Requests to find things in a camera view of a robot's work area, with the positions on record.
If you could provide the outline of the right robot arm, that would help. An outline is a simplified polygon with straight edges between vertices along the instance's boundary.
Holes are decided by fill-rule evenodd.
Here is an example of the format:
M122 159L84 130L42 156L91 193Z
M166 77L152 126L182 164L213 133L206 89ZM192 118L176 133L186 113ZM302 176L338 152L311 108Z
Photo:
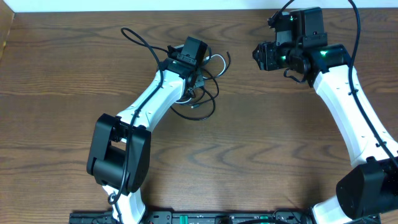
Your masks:
M275 40L261 42L252 56L261 70L292 72L324 101L346 144L352 170L336 194L314 205L312 223L379 223L397 209L397 142L386 131L359 84L353 58L329 44L318 7L278 11L267 21Z

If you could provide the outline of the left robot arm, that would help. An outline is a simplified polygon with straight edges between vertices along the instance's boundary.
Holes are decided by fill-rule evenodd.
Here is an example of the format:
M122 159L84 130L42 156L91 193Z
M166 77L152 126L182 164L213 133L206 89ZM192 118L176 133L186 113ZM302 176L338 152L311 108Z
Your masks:
M195 89L207 49L193 37L168 47L168 57L142 95L116 116L98 118L86 171L108 194L117 223L139 223L144 217L140 187L149 170L152 132L167 110Z

